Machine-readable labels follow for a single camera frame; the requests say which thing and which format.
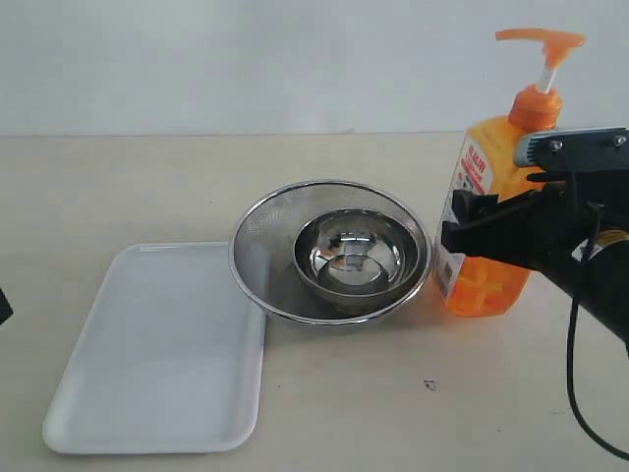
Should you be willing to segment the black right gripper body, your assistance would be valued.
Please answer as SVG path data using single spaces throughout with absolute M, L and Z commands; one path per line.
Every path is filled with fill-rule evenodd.
M 544 275 L 628 273 L 628 238 L 600 243 L 605 231 L 628 231 L 628 172 L 544 173 L 540 190 L 500 201 L 477 221 L 442 224 L 441 243 L 455 253 L 521 266 Z

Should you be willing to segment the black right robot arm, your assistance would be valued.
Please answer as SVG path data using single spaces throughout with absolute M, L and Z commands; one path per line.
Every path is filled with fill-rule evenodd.
M 628 339 L 628 173 L 543 172 L 539 190 L 500 200 L 457 190 L 442 225 L 452 253 L 538 271 Z

